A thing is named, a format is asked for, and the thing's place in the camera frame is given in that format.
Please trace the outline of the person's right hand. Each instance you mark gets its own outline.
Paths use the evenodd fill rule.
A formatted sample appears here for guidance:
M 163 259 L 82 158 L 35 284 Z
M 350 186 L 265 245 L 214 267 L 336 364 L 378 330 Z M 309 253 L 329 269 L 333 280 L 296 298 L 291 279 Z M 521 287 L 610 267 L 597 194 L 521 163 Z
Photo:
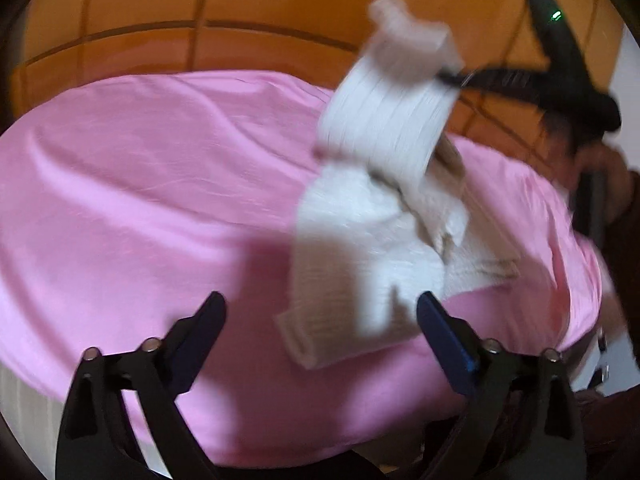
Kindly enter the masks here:
M 575 191 L 584 172 L 603 172 L 606 180 L 604 218 L 612 223 L 629 207 L 634 196 L 634 177 L 623 154 L 604 143 L 586 145 L 574 156 L 567 169 L 565 187 Z

